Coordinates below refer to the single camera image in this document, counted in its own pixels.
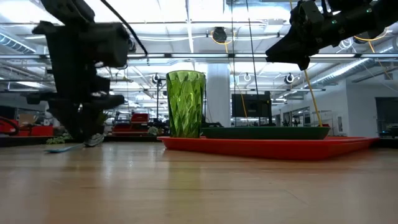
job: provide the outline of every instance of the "green glass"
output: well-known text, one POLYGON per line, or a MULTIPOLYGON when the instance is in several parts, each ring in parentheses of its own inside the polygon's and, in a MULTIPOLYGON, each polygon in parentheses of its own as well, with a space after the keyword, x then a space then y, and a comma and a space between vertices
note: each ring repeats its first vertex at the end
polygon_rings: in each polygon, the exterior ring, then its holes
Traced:
POLYGON ((175 138, 199 138, 205 75, 174 71, 166 75, 170 134, 175 138))

